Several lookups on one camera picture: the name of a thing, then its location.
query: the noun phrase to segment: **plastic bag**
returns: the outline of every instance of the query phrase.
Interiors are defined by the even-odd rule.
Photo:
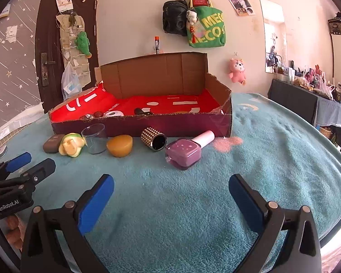
[[[306,78],[304,77],[296,77],[295,80],[293,81],[293,85],[296,86],[301,86],[304,89],[309,90],[309,83]]]
[[[334,86],[327,86],[325,72],[322,72],[320,90],[328,96],[330,100],[333,100],[332,91]]]
[[[68,62],[66,68],[64,69],[61,84],[64,100],[82,92],[82,86],[80,84],[80,80],[78,79],[78,75],[70,62]]]

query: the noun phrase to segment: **paper note on door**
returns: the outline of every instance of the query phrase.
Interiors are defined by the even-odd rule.
[[[57,7],[59,12],[73,9],[72,0],[55,0],[57,2]]]

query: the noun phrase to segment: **pink bottle cap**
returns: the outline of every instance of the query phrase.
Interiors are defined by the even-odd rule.
[[[215,134],[211,131],[205,131],[204,133],[200,134],[199,136],[193,138],[192,140],[199,144],[201,148],[208,145],[210,142],[212,142],[215,139]]]

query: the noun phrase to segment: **bed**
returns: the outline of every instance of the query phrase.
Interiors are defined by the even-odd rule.
[[[261,95],[233,94],[232,106],[232,136],[215,139],[187,171],[173,168],[164,152],[149,151],[137,138],[125,158],[86,149],[78,158],[46,154],[42,145],[53,134],[47,115],[8,142],[4,159],[28,151],[28,167],[55,160],[55,173],[33,194],[44,209],[77,200],[103,173],[113,176],[114,194],[86,234],[109,272],[232,272],[256,239],[228,191],[234,173],[283,208],[308,205],[320,239],[341,219],[341,154],[333,144]],[[19,216],[27,220],[30,212]],[[264,271],[282,243],[283,235]]]

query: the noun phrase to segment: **purple nail polish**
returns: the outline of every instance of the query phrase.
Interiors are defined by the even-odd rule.
[[[208,130],[191,140],[178,139],[166,145],[165,159],[174,167],[186,170],[201,159],[202,148],[214,138],[214,133]]]

